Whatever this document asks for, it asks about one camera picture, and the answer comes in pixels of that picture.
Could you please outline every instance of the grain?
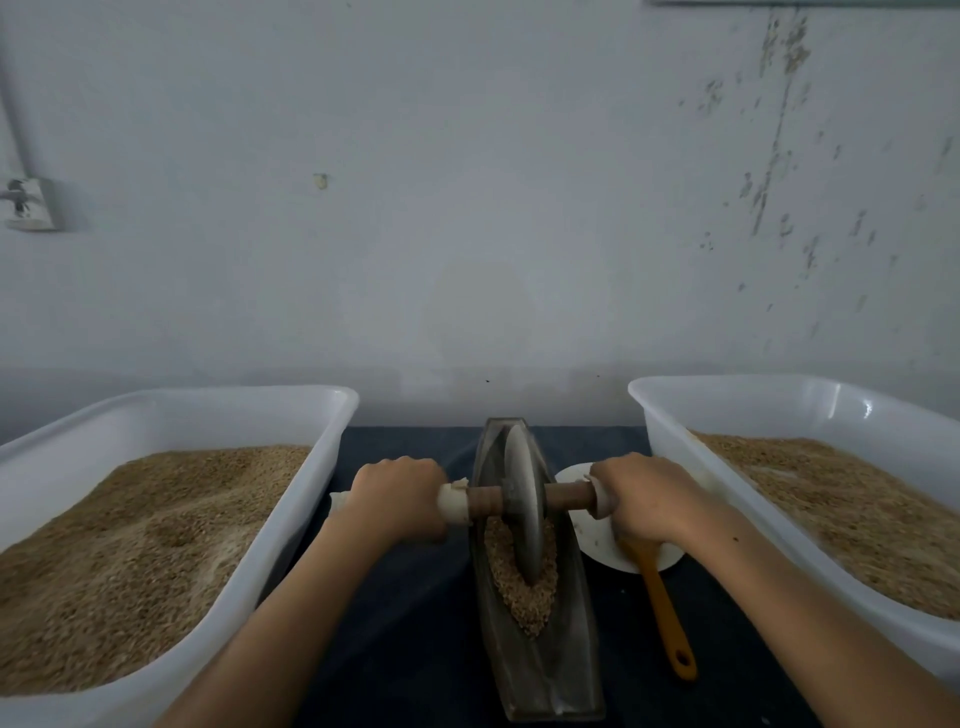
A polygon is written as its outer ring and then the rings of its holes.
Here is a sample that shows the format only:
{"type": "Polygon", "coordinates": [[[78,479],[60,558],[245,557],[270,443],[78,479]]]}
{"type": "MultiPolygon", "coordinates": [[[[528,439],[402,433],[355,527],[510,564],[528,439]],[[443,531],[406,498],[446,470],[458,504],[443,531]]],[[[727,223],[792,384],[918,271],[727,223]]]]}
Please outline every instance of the grain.
{"type": "Polygon", "coordinates": [[[516,623],[528,637],[534,638],[543,629],[557,593],[557,540],[553,522],[543,522],[543,567],[540,579],[533,586],[524,581],[516,568],[514,534],[510,527],[494,516],[487,519],[484,544],[493,583],[516,623]]]}
{"type": "Polygon", "coordinates": [[[960,515],[815,440],[695,434],[861,582],[908,607],[960,619],[960,515]]]}
{"type": "Polygon", "coordinates": [[[93,688],[206,614],[310,448],[161,452],[0,554],[0,695],[93,688]]]}

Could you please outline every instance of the person's left hand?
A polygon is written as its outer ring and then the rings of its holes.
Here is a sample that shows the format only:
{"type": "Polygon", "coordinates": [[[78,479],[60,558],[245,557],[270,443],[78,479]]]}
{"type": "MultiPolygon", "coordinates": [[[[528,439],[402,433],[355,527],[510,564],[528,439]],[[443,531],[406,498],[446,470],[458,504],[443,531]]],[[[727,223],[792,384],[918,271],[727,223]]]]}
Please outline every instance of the person's left hand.
{"type": "Polygon", "coordinates": [[[381,460],[365,465],[353,478],[347,508],[362,514],[391,544],[440,541],[446,523],[437,493],[446,482],[444,469],[434,460],[381,460]]]}

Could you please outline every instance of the electrical outlet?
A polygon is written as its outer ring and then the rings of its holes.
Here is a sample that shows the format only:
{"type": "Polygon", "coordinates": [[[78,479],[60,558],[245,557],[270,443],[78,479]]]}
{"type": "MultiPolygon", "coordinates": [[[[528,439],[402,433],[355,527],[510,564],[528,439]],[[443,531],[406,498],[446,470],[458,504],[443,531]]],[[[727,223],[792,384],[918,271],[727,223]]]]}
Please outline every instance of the electrical outlet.
{"type": "Polygon", "coordinates": [[[51,184],[38,178],[10,180],[0,198],[7,201],[4,222],[8,228],[27,232],[59,230],[50,207],[51,184]]]}

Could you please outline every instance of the white plastic bin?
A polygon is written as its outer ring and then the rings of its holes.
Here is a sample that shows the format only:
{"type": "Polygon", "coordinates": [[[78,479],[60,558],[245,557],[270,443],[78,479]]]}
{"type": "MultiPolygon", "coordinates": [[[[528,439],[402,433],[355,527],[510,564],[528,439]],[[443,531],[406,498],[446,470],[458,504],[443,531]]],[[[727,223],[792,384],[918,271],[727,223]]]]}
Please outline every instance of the white plastic bin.
{"type": "Polygon", "coordinates": [[[790,559],[960,691],[960,622],[904,606],[850,576],[687,429],[810,437],[851,452],[960,512],[960,423],[861,387],[799,375],[649,376],[630,383],[650,447],[723,492],[790,559]]]}
{"type": "Polygon", "coordinates": [[[0,550],[86,496],[121,463],[176,449],[310,445],[270,518],[200,623],[149,665],[71,693],[0,698],[0,726],[150,725],[253,611],[280,552],[306,526],[357,408],[344,387],[135,392],[0,447],[0,550]]]}

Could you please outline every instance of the person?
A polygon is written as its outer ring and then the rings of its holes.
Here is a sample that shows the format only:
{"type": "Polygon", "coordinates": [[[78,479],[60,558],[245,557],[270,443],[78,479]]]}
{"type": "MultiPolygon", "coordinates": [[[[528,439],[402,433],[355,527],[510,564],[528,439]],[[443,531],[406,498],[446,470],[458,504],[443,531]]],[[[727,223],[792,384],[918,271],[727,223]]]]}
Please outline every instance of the person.
{"type": "MultiPolygon", "coordinates": [[[[618,498],[619,528],[677,544],[723,585],[827,728],[960,726],[960,699],[681,466],[632,453],[592,473],[618,498]]],[[[436,496],[445,482],[433,460],[361,468],[348,505],[156,725],[288,724],[368,570],[399,542],[444,536],[436,496]]]]}

